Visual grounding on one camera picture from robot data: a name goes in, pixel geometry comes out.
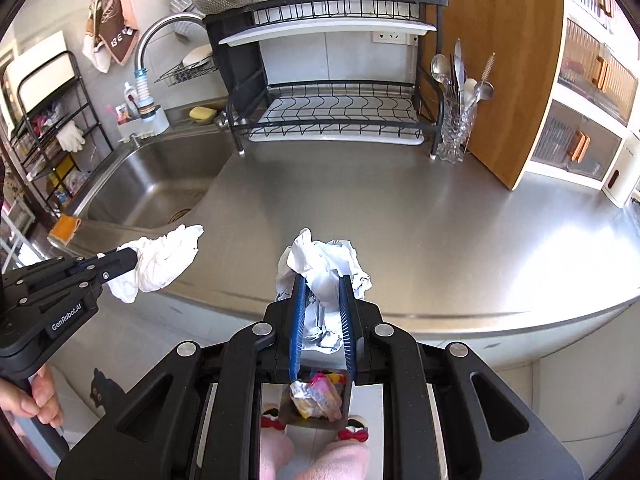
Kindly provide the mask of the person's left hand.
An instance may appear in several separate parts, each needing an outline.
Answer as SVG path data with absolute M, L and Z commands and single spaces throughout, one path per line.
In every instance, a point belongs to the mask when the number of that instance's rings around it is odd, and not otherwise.
M 54 428 L 62 426 L 64 412 L 55 390 L 53 374 L 47 364 L 40 367 L 32 378 L 30 393 L 5 379 L 1 379 L 0 384 L 2 411 L 10 412 L 17 417 L 35 417 L 43 425 Z

